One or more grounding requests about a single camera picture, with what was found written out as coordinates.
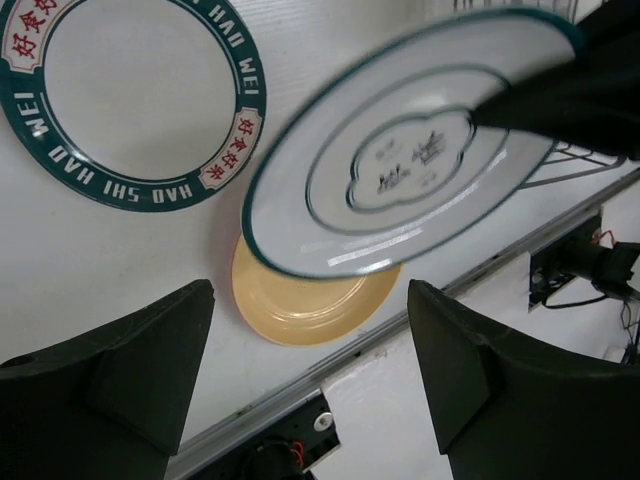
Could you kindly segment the orange yellow plate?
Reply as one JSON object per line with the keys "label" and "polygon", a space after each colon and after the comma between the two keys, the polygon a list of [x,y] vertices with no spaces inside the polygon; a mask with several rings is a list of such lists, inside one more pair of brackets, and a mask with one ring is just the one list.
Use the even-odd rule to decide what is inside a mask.
{"label": "orange yellow plate", "polygon": [[402,268],[342,280],[306,280],[259,262],[245,239],[235,246],[231,284],[246,323],[272,343],[311,347],[333,342],[365,324],[385,303]]}

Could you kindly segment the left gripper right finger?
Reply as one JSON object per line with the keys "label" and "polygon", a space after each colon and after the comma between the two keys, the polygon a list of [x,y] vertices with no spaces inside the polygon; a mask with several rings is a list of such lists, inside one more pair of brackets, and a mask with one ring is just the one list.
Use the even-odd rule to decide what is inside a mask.
{"label": "left gripper right finger", "polygon": [[457,479],[635,479],[639,370],[570,352],[413,280],[407,310]]}

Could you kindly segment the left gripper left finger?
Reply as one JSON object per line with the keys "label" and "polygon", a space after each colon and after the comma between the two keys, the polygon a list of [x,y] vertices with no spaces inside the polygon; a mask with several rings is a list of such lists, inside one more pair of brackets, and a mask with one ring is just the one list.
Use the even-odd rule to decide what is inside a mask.
{"label": "left gripper left finger", "polygon": [[161,479],[180,446],[215,298],[195,280],[1,365],[4,479]]}

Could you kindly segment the green rimmed lettered plate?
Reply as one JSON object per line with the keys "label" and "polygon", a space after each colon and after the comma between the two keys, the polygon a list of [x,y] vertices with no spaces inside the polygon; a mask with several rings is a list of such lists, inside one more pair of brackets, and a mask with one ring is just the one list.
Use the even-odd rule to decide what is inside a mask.
{"label": "green rimmed lettered plate", "polygon": [[1,105],[66,187],[170,212],[212,197],[249,163],[267,90],[228,1],[7,1]]}

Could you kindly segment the grey patterned plate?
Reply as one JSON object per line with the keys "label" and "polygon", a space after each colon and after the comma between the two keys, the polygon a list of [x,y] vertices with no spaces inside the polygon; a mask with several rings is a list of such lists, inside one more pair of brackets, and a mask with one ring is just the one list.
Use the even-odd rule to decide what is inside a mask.
{"label": "grey patterned plate", "polygon": [[586,50],[530,7],[470,11],[405,34],[340,72],[266,149],[242,208],[250,252],[307,279],[367,275],[459,237],[507,201],[556,141],[472,113]]}

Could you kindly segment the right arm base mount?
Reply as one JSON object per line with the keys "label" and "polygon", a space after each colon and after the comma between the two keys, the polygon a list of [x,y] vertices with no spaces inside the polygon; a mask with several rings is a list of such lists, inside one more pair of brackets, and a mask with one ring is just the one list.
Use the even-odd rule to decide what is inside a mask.
{"label": "right arm base mount", "polygon": [[592,214],[535,249],[528,311],[584,332],[607,360],[635,363],[639,351],[639,242],[616,239]]}

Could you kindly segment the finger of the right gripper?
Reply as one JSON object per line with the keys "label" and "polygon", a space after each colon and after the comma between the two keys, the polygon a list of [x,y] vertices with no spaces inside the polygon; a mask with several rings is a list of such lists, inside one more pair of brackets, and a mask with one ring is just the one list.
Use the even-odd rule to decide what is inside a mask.
{"label": "finger of the right gripper", "polygon": [[474,108],[478,126],[639,158],[639,31],[539,72]]}

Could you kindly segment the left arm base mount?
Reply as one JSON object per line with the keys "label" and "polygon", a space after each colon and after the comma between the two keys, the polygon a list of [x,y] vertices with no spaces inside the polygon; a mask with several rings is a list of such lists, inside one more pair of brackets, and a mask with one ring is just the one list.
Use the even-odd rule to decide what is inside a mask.
{"label": "left arm base mount", "polygon": [[167,479],[313,479],[341,441],[320,390],[249,410],[186,446]]}

